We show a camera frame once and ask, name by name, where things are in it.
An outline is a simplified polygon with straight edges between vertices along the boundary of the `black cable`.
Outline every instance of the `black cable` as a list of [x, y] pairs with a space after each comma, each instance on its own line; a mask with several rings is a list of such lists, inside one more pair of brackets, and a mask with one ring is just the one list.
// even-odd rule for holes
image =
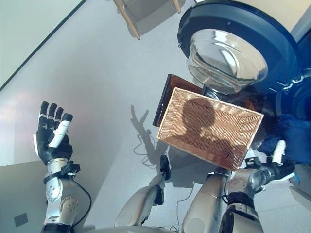
[[79, 183], [77, 183], [72, 177], [70, 178], [72, 182], [74, 182], [80, 189], [82, 189], [87, 195], [88, 195], [88, 198], [89, 198], [89, 206], [88, 206], [88, 209], [85, 213], [85, 215], [83, 215], [83, 217], [78, 221], [76, 222], [75, 224], [73, 224], [72, 227], [75, 227], [77, 226], [89, 213], [90, 209], [91, 209], [91, 206], [92, 206], [92, 197], [91, 195], [87, 192], [87, 190], [85, 188], [83, 188]]
[[177, 217], [177, 224], [178, 224], [178, 230], [177, 230], [177, 232], [179, 232], [178, 204], [179, 204], [180, 202], [182, 202], [182, 201], [187, 200], [187, 199], [191, 196], [191, 194], [192, 194], [192, 192], [193, 192], [194, 184], [195, 184], [195, 183], [193, 182], [193, 184], [192, 184], [192, 189], [191, 189], [191, 192], [189, 193], [189, 195], [188, 195], [185, 199], [178, 200], [177, 203], [176, 203], [176, 217]]
[[175, 226], [171, 226], [171, 227], [170, 227], [170, 231], [171, 231], [173, 228], [175, 228], [175, 230], [176, 230], [175, 232], [178, 232], [178, 230], [177, 230], [177, 228], [176, 228]]
[[227, 185], [227, 184], [224, 185], [224, 194], [222, 195], [222, 200], [224, 201], [224, 203], [228, 204], [228, 202], [224, 199], [224, 197], [226, 197], [227, 200], [228, 200], [228, 195], [225, 193], [226, 185]]

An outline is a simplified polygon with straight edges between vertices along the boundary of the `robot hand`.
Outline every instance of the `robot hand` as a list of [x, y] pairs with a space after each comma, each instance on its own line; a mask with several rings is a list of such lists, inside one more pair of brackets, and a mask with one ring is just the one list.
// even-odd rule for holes
[[61, 120], [64, 109], [59, 107], [54, 118], [57, 108], [55, 103], [51, 104], [47, 116], [48, 106], [47, 102], [42, 103], [38, 130], [34, 134], [35, 152], [45, 165], [56, 158], [66, 158], [69, 161], [72, 155], [72, 146], [66, 134], [73, 116], [65, 113]]
[[42, 233], [69, 233], [73, 231], [75, 217], [78, 214], [76, 187], [83, 189], [75, 180], [80, 171], [79, 164], [70, 161], [72, 146], [69, 143], [67, 129], [73, 116], [65, 113], [61, 120], [63, 108], [43, 102], [38, 119], [38, 130], [34, 134], [35, 152], [48, 168], [43, 183], [46, 185], [48, 207], [43, 223]]

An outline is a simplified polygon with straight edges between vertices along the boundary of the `wicker basket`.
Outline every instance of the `wicker basket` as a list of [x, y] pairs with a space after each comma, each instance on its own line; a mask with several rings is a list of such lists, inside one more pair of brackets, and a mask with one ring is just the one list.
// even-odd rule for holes
[[226, 169], [240, 167], [263, 114], [175, 88], [158, 139]]

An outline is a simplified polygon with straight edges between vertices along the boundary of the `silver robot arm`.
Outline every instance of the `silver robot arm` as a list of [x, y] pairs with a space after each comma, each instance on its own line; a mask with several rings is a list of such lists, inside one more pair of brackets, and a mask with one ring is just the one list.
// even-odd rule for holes
[[70, 161], [72, 146], [67, 136], [73, 116], [52, 103], [47, 115], [48, 103], [43, 102], [34, 134], [35, 152], [48, 168], [43, 183], [46, 185], [48, 207], [42, 233], [73, 232], [72, 225], [78, 213], [76, 184], [73, 179], [80, 166]]
[[223, 215], [220, 233], [262, 233], [258, 214], [255, 211], [254, 195], [262, 190], [262, 186], [273, 180], [294, 172], [294, 162], [269, 156], [267, 163], [261, 163], [258, 157], [246, 159], [246, 168], [236, 171], [227, 184], [228, 207]]

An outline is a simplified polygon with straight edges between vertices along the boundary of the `gray floor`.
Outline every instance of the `gray floor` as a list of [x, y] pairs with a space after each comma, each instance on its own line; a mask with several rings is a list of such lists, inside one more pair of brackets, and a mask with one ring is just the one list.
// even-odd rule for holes
[[[156, 175], [156, 155], [133, 149], [139, 144], [131, 123], [131, 105], [140, 119], [149, 110], [145, 129], [156, 138], [153, 117], [168, 73], [191, 80], [176, 34], [181, 14], [174, 14], [133, 38], [113, 2], [89, 0], [40, 49], [0, 93], [1, 165], [38, 160], [32, 134], [42, 101], [56, 102], [74, 115], [70, 126], [72, 159], [81, 164], [78, 181], [90, 191], [94, 204], [84, 228], [113, 226], [129, 197]], [[144, 153], [143, 145], [136, 149]], [[166, 183], [164, 206], [152, 209], [148, 226], [176, 225], [182, 219], [212, 166], [175, 149], [183, 158]], [[270, 184], [255, 198], [265, 232], [310, 232], [311, 213], [291, 196], [287, 182]], [[76, 232], [83, 232], [82, 226]]]

